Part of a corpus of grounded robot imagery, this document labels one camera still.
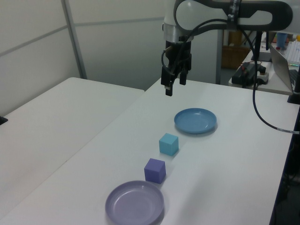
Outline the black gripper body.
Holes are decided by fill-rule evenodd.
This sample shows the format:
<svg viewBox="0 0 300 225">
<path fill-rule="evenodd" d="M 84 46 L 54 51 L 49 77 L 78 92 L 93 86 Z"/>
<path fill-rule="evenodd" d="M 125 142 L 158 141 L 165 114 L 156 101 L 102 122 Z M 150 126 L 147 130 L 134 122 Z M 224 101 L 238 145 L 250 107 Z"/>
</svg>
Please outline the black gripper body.
<svg viewBox="0 0 300 225">
<path fill-rule="evenodd" d="M 171 73 L 191 70 L 191 42 L 172 43 L 166 41 L 165 56 L 169 60 L 168 69 Z"/>
</svg>

